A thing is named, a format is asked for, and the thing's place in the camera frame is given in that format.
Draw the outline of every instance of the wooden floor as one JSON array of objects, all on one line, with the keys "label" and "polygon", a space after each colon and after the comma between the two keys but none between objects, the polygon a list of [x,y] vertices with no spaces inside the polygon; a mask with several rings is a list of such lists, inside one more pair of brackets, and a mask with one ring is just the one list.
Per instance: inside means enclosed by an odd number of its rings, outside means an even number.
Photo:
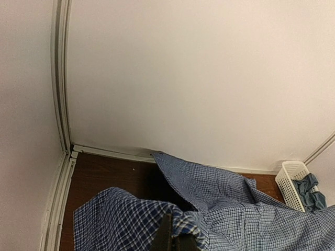
[{"label": "wooden floor", "polygon": [[[257,180],[257,188],[283,201],[273,175],[243,174]],[[169,186],[156,164],[79,154],[66,204],[60,250],[74,250],[73,211],[100,191],[119,187],[141,199],[163,200],[182,210],[190,206]]]}]

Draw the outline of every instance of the white plastic basket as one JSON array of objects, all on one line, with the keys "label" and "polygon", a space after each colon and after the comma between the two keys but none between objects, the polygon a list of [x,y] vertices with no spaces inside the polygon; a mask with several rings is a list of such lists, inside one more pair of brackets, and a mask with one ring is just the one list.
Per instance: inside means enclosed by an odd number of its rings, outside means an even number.
[{"label": "white plastic basket", "polygon": [[[275,180],[284,197],[286,205],[295,210],[305,212],[304,206],[296,191],[292,179],[301,180],[309,174],[306,165],[301,161],[284,161],[282,169],[277,174]],[[314,186],[311,192],[319,191],[317,186]]]}]

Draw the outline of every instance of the laundry basket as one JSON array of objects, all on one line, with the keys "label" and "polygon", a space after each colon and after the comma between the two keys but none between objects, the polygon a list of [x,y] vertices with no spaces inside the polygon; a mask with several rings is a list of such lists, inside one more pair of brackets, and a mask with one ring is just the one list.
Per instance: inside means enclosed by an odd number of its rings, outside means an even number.
[{"label": "laundry basket", "polygon": [[[306,165],[301,161],[284,161],[282,169],[277,174],[275,180],[284,197],[286,205],[295,210],[305,212],[304,206],[296,191],[292,179],[301,180],[309,174]],[[317,186],[314,186],[311,192],[319,191]]]}]

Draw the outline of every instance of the white panel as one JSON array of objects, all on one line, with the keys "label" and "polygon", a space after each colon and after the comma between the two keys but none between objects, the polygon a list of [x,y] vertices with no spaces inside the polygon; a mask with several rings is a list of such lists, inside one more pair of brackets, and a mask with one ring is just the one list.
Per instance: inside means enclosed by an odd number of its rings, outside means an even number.
[{"label": "white panel", "polygon": [[0,3],[0,250],[38,250],[61,146],[54,115],[52,0]]},{"label": "white panel", "polygon": [[214,166],[304,159],[334,130],[335,2],[73,0],[73,141]]},{"label": "white panel", "polygon": [[318,188],[326,196],[327,206],[335,205],[335,144],[332,144],[308,166],[318,181]]}]

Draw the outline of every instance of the checkered fabric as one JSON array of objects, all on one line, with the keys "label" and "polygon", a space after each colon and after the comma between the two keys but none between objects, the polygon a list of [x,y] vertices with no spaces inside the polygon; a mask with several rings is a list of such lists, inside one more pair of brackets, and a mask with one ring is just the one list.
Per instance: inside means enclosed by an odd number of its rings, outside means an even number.
[{"label": "checkered fabric", "polygon": [[334,206],[298,212],[258,191],[253,179],[164,153],[153,156],[196,211],[110,188],[75,212],[76,250],[149,250],[167,212],[177,216],[173,235],[192,233],[200,250],[335,250]]}]

